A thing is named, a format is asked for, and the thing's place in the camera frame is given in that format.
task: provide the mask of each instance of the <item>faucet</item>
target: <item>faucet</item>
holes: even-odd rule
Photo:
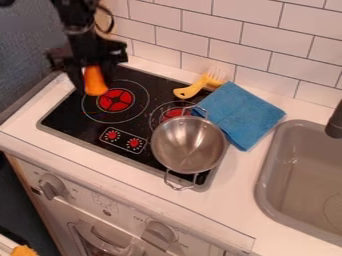
[[[334,139],[342,138],[342,100],[330,117],[328,124],[325,127],[325,133]]]

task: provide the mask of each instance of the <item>orange object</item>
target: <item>orange object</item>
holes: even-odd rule
[[[11,253],[11,256],[37,256],[38,254],[28,248],[26,245],[23,246],[17,246],[14,248],[13,252]]]
[[[100,96],[108,91],[99,66],[86,67],[84,72],[85,93],[89,96]]]

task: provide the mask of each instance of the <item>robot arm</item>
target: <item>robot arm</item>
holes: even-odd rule
[[[0,0],[0,7],[7,7],[15,0]],[[123,42],[110,41],[95,32],[95,12],[97,8],[110,14],[109,10],[99,5],[100,0],[51,0],[63,24],[68,43],[62,48],[50,49],[46,56],[54,70],[66,72],[77,90],[84,93],[82,68],[99,66],[104,81],[112,80],[115,67],[120,62],[127,62],[127,45]],[[114,27],[114,19],[106,31]]]

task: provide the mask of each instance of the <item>yellow brush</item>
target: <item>yellow brush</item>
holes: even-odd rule
[[[219,87],[226,82],[226,73],[218,67],[211,67],[208,72],[204,73],[194,84],[185,88],[174,89],[173,94],[180,99],[189,99],[195,96],[206,85]]]

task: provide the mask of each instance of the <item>bowl handle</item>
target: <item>bowl handle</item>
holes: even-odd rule
[[[169,174],[170,171],[171,171],[170,169],[167,169],[167,170],[166,170],[166,172],[165,172],[165,174],[164,174],[164,182],[165,182],[166,185],[168,185],[168,186],[169,186],[170,188],[172,188],[173,190],[176,190],[176,191],[183,191],[183,190],[185,190],[185,189],[191,189],[191,188],[195,187],[195,182],[196,182],[196,180],[197,180],[198,173],[196,173],[196,174],[194,175],[194,178],[193,178],[193,180],[192,180],[192,184],[191,184],[190,186],[179,186],[179,187],[177,187],[177,186],[173,185],[171,182],[169,182],[168,179],[167,179],[167,176],[168,176],[168,174]]]
[[[205,108],[202,108],[202,107],[199,106],[199,105],[193,105],[193,106],[184,107],[184,108],[183,108],[183,111],[182,111],[182,116],[185,115],[186,110],[188,110],[188,109],[194,109],[194,108],[199,108],[201,111],[203,111],[203,112],[204,112],[204,118],[205,118],[205,119],[208,119],[208,116],[209,116],[208,110],[206,110]]]

